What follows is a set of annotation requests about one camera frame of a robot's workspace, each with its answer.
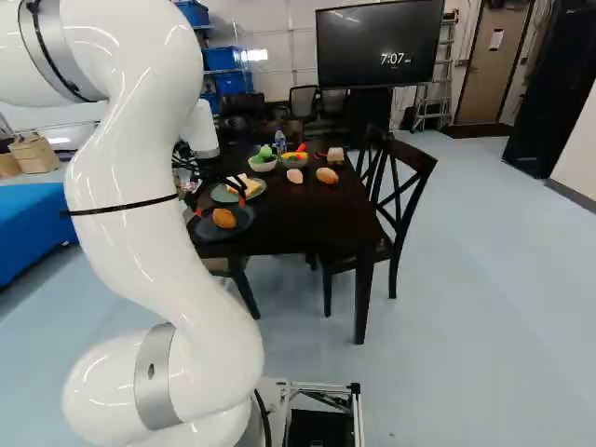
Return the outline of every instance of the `white bowl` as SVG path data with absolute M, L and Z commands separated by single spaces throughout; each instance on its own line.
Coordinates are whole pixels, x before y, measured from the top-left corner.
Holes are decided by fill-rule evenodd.
M 278 166 L 278 158 L 267 163 L 252 163 L 252 157 L 249 158 L 249 166 L 255 172 L 269 172 Z

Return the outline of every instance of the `food item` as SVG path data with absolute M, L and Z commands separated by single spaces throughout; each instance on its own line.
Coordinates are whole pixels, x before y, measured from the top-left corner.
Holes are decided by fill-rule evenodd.
M 345 160 L 344 148 L 332 147 L 329 149 L 329 152 L 327 153 L 327 161 L 329 163 L 341 164 L 341 163 L 344 163 L 344 160 Z
M 246 174 L 240 174 L 240 175 L 238 175 L 238 178 L 244 184 L 246 184 L 246 189 L 244 190 L 244 193 L 246 194 L 246 198 L 251 198 L 252 196 L 257 194 L 259 191 L 261 191 L 261 188 L 263 188 L 260 183 L 249 179 L 249 177 Z M 236 179 L 234 177 L 228 177 L 227 180 L 229 180 L 231 183 L 237 184 L 239 186 L 239 183 L 236 181 Z M 238 195 L 240 194 L 237 189 L 233 188 L 229 184 L 227 185 L 227 192 L 231 193 L 231 194 L 238 194 Z
M 326 184 L 336 184 L 339 182 L 339 177 L 333 169 L 320 168 L 317 169 L 317 178 Z
M 224 230 L 233 230 L 238 226 L 232 211 L 218 208 L 213 211 L 213 223 Z
M 283 155 L 284 160 L 290 160 L 290 161 L 305 160 L 307 158 L 308 158 L 308 154 L 305 152 L 288 152 Z
M 288 180 L 294 184 L 302 184 L 305 182 L 305 176 L 299 169 L 288 169 Z
M 269 163 L 270 161 L 274 161 L 276 156 L 273 155 L 273 149 L 268 144 L 261 147 L 261 151 L 259 154 L 251 158 L 251 163 L 255 165 Z

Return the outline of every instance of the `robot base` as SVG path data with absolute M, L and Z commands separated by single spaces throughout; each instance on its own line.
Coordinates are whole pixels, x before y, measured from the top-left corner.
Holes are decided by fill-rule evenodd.
M 253 402 L 251 420 L 236 447 L 364 447 L 359 384 L 308 384 L 263 378 L 257 387 L 267 411 Z

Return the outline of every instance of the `bowl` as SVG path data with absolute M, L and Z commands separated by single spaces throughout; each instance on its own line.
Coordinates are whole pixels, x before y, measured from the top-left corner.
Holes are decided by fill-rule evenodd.
M 254 156 L 249 158 L 249 166 L 255 172 L 269 172 L 276 168 L 278 165 L 278 158 L 276 157 L 274 160 L 268 161 L 266 163 L 253 163 L 252 160 Z
M 308 154 L 306 152 L 302 152 L 302 153 L 299 154 L 300 156 L 303 157 L 300 160 L 290 160 L 290 159 L 288 159 L 288 157 L 290 157 L 290 156 L 296 156 L 298 154 L 299 153 L 296 153 L 296 152 L 288 152 L 288 153 L 284 154 L 281 157 L 281 163 L 287 169 L 300 169 L 300 168 L 303 168 L 308 163 Z

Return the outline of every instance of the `blue couch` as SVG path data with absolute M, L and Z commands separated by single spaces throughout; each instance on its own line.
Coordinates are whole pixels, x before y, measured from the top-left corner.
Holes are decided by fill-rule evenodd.
M 76 243 L 62 183 L 0 186 L 0 286 L 63 242 Z

